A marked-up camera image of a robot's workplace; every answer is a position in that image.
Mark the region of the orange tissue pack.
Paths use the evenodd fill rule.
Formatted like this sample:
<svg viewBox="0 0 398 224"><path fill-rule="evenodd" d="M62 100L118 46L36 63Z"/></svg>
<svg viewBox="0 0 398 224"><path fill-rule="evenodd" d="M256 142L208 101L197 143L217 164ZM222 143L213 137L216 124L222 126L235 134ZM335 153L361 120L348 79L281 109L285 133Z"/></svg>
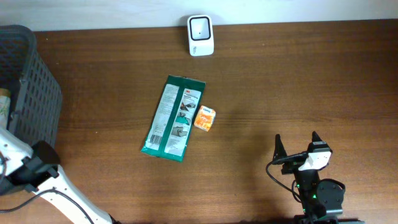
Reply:
<svg viewBox="0 0 398 224"><path fill-rule="evenodd" d="M216 111L214 109L201 105L195 117L194 126L208 132L214 123L215 117Z"/></svg>

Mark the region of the green 3M gloves package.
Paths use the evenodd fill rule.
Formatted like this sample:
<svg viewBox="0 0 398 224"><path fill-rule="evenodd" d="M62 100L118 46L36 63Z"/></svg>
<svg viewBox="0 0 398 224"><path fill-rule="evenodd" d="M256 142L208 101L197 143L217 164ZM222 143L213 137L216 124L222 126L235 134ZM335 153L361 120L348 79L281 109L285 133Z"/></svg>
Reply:
<svg viewBox="0 0 398 224"><path fill-rule="evenodd" d="M205 87L203 81L173 75L167 77L141 152L183 161Z"/></svg>

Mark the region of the white bamboo print tube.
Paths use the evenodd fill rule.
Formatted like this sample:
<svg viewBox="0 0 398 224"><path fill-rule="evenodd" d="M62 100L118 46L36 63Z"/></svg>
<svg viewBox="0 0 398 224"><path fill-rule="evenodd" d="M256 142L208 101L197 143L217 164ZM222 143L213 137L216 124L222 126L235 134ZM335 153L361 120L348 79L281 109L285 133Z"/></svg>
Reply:
<svg viewBox="0 0 398 224"><path fill-rule="evenodd" d="M9 110L11 105L11 92L5 88L0 89L0 122L1 127L6 129L8 124Z"/></svg>

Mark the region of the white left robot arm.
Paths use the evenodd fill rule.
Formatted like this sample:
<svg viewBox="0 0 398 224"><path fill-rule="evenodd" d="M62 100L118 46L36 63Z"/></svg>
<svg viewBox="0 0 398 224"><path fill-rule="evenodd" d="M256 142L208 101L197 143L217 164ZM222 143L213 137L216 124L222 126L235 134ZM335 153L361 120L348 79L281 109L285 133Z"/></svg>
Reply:
<svg viewBox="0 0 398 224"><path fill-rule="evenodd" d="M1 195L25 190L34 196L1 213L11 213L43 198L73 223L117 224L84 196L67 177L54 148L45 141L30 146L1 128Z"/></svg>

